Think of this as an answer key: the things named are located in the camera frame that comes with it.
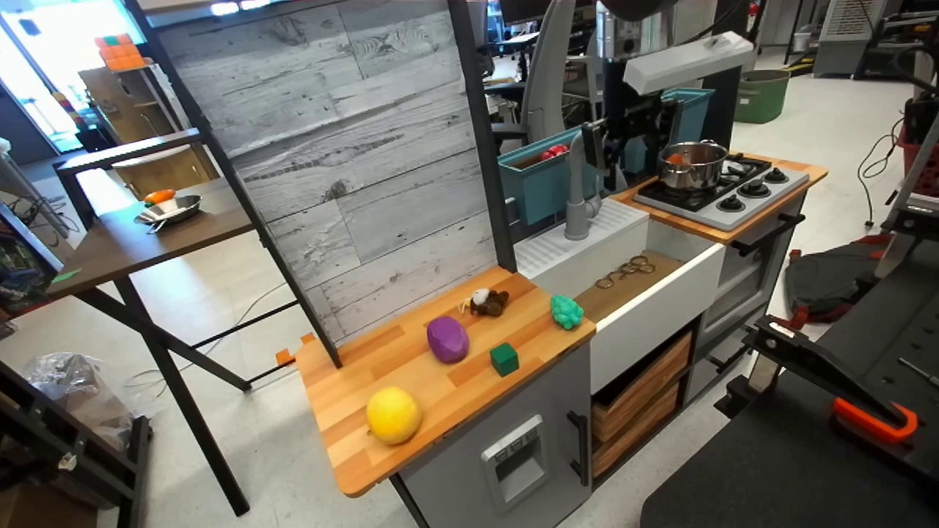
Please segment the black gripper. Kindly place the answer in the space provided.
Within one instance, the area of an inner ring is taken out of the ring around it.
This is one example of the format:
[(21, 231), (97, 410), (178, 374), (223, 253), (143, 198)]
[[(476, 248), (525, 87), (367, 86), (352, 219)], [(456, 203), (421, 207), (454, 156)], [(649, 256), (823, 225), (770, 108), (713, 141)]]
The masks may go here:
[(656, 169), (656, 156), (668, 143), (675, 106), (660, 93), (640, 97), (628, 86), (603, 90), (600, 115), (583, 124), (587, 160), (597, 169), (603, 191), (631, 185), (621, 169), (625, 147), (641, 143), (640, 172)]

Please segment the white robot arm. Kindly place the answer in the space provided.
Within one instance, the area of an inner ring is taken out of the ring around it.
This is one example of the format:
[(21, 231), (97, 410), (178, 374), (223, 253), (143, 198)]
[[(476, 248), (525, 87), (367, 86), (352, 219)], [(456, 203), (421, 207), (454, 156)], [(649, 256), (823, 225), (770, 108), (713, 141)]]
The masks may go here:
[(662, 90), (700, 83), (713, 99), (694, 141), (725, 147), (732, 130), (740, 69), (754, 65), (754, 43), (740, 36), (744, 0), (719, 0), (716, 22), (672, 47), (641, 49), (641, 21), (678, 0), (596, 0), (596, 53), (600, 74), (597, 156), (600, 185), (625, 191), (660, 169), (660, 153), (678, 141), (678, 108)]

